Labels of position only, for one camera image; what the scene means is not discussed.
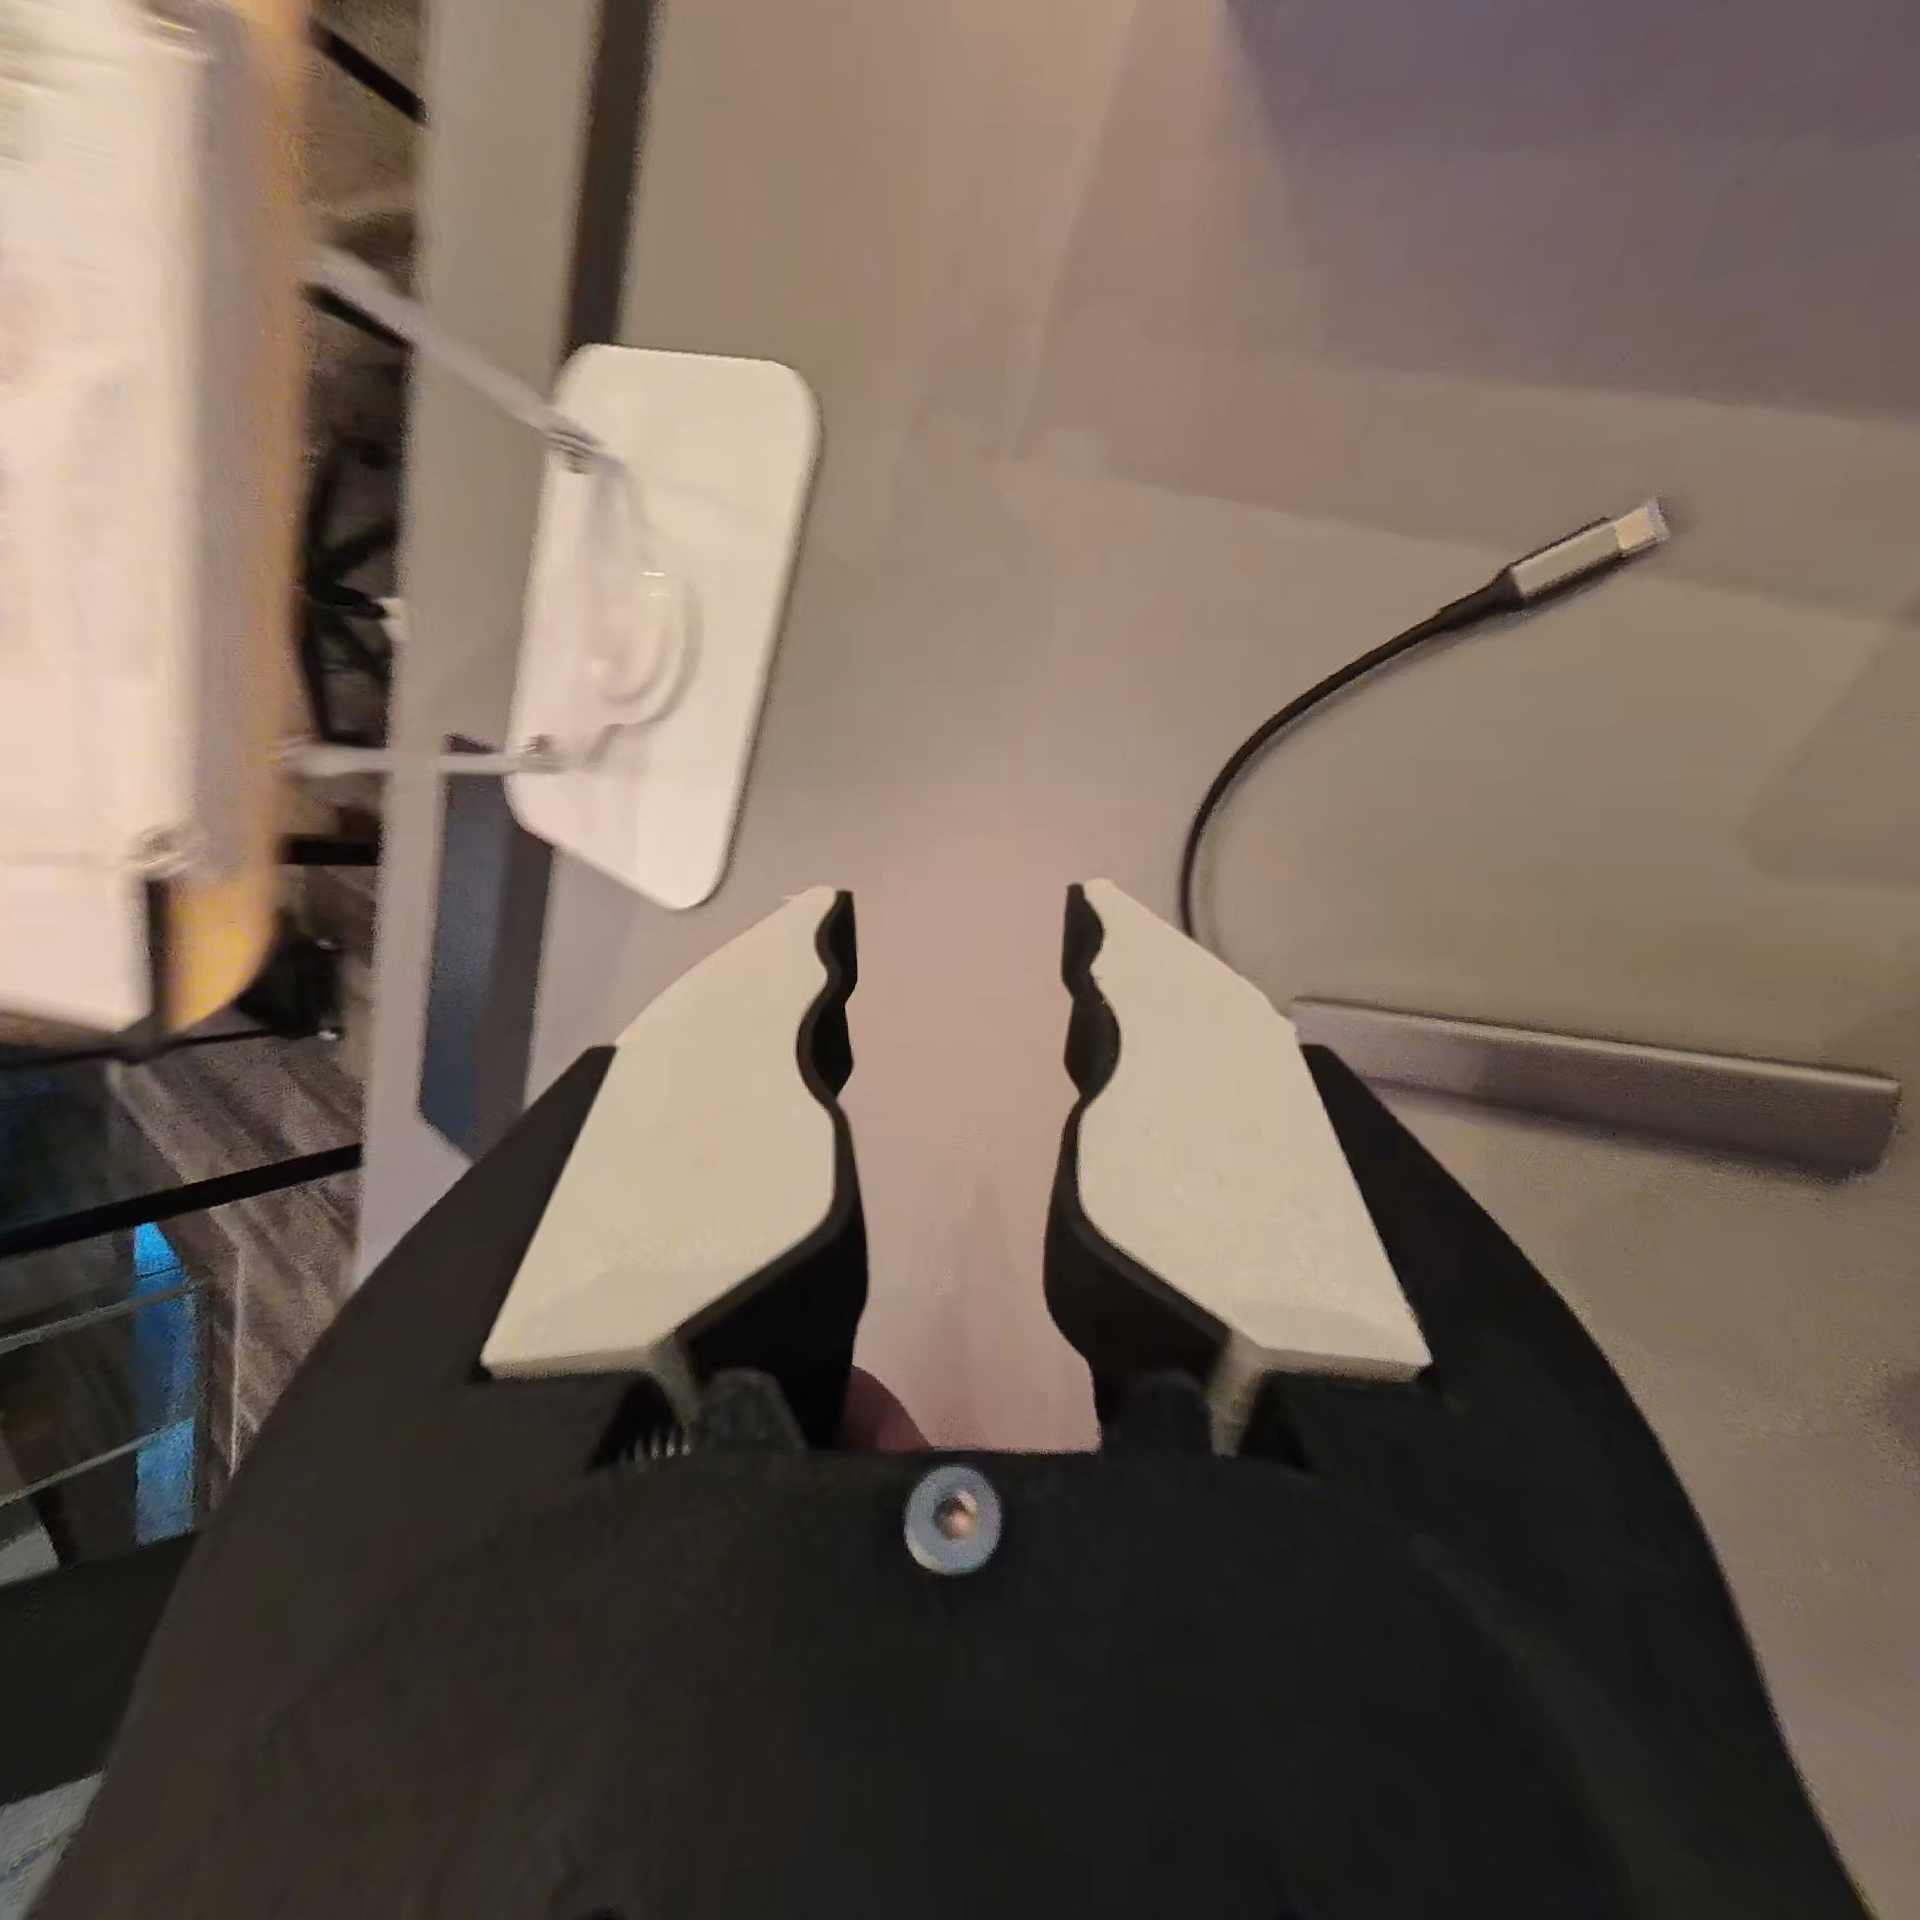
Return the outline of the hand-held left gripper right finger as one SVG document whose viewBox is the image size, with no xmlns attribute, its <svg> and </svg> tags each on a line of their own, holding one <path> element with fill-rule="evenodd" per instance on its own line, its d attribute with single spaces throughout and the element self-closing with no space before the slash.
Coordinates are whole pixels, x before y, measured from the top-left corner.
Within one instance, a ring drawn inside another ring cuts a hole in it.
<svg viewBox="0 0 1920 1920">
<path fill-rule="evenodd" d="M 1426 1336 L 1290 1016 L 1111 878 L 1068 890 L 1063 985 L 1045 1305 L 1097 1438 L 1140 1399 L 1238 1443 L 1272 1383 L 1421 1384 Z"/>
</svg>

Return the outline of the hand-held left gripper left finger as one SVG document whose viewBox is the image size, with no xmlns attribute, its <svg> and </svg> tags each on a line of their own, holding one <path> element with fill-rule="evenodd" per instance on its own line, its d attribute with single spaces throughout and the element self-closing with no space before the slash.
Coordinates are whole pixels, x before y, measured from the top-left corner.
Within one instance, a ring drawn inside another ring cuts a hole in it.
<svg viewBox="0 0 1920 1920">
<path fill-rule="evenodd" d="M 806 890 L 606 1051 L 485 1341 L 489 1380 L 642 1376 L 692 1422 L 757 1372 L 836 1438 L 870 1299 L 854 1127 L 857 901 Z"/>
</svg>

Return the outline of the hub cable grey plug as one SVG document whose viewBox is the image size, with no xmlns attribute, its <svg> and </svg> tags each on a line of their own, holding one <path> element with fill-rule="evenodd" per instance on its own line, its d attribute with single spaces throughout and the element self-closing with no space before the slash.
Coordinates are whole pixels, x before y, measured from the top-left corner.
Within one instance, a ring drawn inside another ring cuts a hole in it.
<svg viewBox="0 0 1920 1920">
<path fill-rule="evenodd" d="M 1335 674 L 1315 679 L 1306 693 L 1290 699 L 1285 709 L 1261 718 L 1261 726 L 1238 743 L 1225 763 L 1213 774 L 1201 800 L 1194 805 L 1180 869 L 1177 869 L 1177 925 L 1187 939 L 1201 939 L 1199 882 L 1206 861 L 1209 832 L 1230 800 L 1246 774 L 1292 730 L 1314 718 L 1320 709 L 1354 693 L 1362 682 L 1399 671 L 1406 661 L 1449 646 L 1485 627 L 1528 617 L 1532 611 L 1553 609 L 1570 596 L 1582 596 L 1608 575 L 1636 565 L 1644 554 L 1669 541 L 1669 516 L 1658 501 L 1647 501 L 1620 516 L 1594 519 L 1563 533 L 1562 539 L 1503 565 L 1485 586 L 1462 597 L 1432 611 L 1406 635 L 1381 642 L 1377 646 L 1341 664 Z"/>
</svg>

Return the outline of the white stand base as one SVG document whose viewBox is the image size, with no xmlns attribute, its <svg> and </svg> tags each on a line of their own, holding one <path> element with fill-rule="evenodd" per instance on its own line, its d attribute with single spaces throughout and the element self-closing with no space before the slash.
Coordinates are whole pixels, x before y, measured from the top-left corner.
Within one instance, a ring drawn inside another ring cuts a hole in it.
<svg viewBox="0 0 1920 1920">
<path fill-rule="evenodd" d="M 551 849 L 688 911 L 732 861 L 820 401 L 771 360 L 595 344 L 565 363 L 551 414 L 509 806 Z"/>
</svg>

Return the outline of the printed instruction sheet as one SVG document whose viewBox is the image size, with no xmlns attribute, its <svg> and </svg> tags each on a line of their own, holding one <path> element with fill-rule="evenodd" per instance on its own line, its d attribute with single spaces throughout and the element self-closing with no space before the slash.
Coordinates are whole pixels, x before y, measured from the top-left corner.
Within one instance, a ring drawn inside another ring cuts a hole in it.
<svg viewBox="0 0 1920 1920">
<path fill-rule="evenodd" d="M 204 53 L 4 4 L 4 1013 L 155 1013 L 201 829 Z"/>
</svg>

